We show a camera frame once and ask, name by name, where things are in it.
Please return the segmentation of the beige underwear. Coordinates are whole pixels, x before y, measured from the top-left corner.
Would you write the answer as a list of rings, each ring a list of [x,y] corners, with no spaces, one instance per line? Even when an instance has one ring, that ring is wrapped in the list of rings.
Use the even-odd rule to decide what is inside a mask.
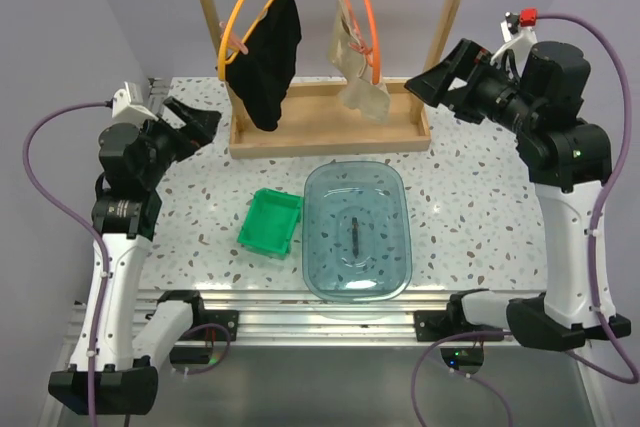
[[[349,47],[352,40],[347,27],[347,9],[341,0],[337,0],[328,60],[346,79],[346,86],[339,92],[342,104],[373,122],[385,123],[389,117],[391,96],[386,84],[371,83],[371,68],[364,56]]]

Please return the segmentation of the black underwear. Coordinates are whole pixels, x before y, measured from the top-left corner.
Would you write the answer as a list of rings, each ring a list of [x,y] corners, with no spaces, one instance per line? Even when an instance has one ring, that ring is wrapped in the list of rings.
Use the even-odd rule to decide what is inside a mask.
[[[226,67],[228,85],[262,131],[278,128],[301,40],[295,0],[274,0],[245,42],[248,52],[238,54]]]

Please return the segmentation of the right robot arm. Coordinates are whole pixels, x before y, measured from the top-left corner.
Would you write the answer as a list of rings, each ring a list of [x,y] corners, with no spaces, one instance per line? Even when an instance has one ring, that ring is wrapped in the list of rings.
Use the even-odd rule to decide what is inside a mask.
[[[451,295],[440,328],[454,338],[507,331],[522,346],[565,352],[631,334],[631,321],[607,290],[605,253],[596,242],[603,217],[596,202],[612,177],[612,161],[607,133],[579,117],[590,72],[581,49],[543,41],[530,48],[523,73],[512,75],[464,39],[406,82],[429,106],[512,132],[543,218],[545,291],[529,298],[489,289]]]

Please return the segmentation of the orange plastic hanger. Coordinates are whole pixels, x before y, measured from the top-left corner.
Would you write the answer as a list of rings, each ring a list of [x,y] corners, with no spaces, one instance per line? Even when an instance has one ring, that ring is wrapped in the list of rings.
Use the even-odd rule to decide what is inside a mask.
[[[352,5],[350,0],[341,0],[344,6],[347,9],[348,19],[347,19],[347,27],[350,31],[350,36],[352,40],[350,42],[356,42],[360,44],[366,44],[368,47],[373,48],[372,55],[367,57],[363,54],[366,64],[371,68],[371,83],[377,85],[382,80],[381,78],[381,54],[380,54],[380,44],[379,44],[379,36],[376,24],[376,18],[374,9],[371,3],[371,0],[362,0],[363,5],[367,14],[369,33],[371,34],[371,44],[368,44],[364,37],[362,36],[360,26],[358,21],[353,13]]]

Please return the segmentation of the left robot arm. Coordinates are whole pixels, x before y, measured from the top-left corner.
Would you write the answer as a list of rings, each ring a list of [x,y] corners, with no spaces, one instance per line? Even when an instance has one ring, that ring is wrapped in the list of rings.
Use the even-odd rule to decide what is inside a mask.
[[[69,364],[48,383],[51,396],[92,423],[101,415],[148,414],[159,370],[181,338],[235,339],[236,323],[215,319],[197,290],[163,293],[145,327],[133,331],[141,272],[162,206],[157,188],[173,164],[213,142],[222,118],[173,97],[164,104],[181,127],[154,116],[115,123],[98,137],[102,173],[87,224],[94,239],[89,298]]]

